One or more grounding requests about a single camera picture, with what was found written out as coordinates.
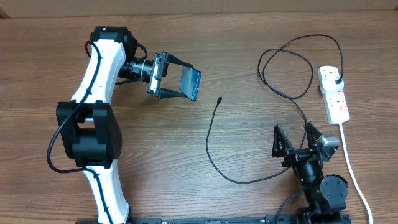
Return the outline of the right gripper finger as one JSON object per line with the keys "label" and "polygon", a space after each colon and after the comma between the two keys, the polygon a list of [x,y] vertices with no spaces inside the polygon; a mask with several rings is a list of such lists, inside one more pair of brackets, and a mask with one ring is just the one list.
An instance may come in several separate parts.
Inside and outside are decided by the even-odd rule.
{"label": "right gripper finger", "polygon": [[279,125],[274,126],[274,142],[272,146],[272,157],[285,157],[293,151],[294,147],[284,134]]}
{"label": "right gripper finger", "polygon": [[307,134],[308,147],[310,149],[314,149],[317,146],[317,141],[322,133],[319,132],[319,130],[315,128],[311,122],[308,122],[305,125],[305,130]]}

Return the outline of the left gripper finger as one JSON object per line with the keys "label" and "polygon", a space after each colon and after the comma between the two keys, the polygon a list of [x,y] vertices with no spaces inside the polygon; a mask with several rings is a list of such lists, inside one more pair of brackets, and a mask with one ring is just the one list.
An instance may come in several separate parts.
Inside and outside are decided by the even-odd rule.
{"label": "left gripper finger", "polygon": [[192,64],[178,59],[176,56],[170,54],[169,52],[163,52],[163,55],[164,55],[165,62],[167,62],[167,63],[172,63],[172,64],[176,64],[176,65],[181,65],[183,67],[193,68]]}
{"label": "left gripper finger", "polygon": [[160,88],[157,97],[161,100],[166,98],[186,98],[187,96],[178,91]]}

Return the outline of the blue Galaxy smartphone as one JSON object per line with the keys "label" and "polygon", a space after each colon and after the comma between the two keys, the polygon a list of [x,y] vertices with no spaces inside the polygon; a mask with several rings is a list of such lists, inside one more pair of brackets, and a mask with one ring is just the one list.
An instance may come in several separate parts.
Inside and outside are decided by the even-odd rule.
{"label": "blue Galaxy smartphone", "polygon": [[196,101],[200,86],[201,71],[190,67],[183,67],[180,80],[180,91],[190,100]]}

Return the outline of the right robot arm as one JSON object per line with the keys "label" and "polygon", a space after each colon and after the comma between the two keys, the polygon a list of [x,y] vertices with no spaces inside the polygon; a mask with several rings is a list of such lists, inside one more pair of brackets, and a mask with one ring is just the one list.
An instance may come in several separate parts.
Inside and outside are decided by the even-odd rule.
{"label": "right robot arm", "polygon": [[[283,158],[282,167],[291,167],[300,181],[301,189],[282,203],[275,215],[266,215],[266,223],[348,224],[346,208],[348,182],[340,175],[324,175],[323,163],[331,159],[340,146],[335,136],[325,136],[313,126],[305,125],[308,147],[294,149],[279,126],[274,127],[272,157]],[[307,206],[294,214],[281,214],[284,206],[296,196],[304,194]]]}

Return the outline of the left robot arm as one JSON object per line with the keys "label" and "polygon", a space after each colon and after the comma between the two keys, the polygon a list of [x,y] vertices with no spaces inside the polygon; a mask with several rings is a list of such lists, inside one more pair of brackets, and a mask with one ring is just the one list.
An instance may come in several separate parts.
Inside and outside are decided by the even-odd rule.
{"label": "left robot arm", "polygon": [[153,60],[136,57],[141,45],[127,27],[98,26],[85,43],[90,61],[71,100],[56,108],[58,129],[74,172],[88,179],[98,209],[95,223],[132,223],[118,174],[122,134],[111,108],[115,86],[148,83],[148,93],[159,99],[196,101],[201,71],[168,52]]}

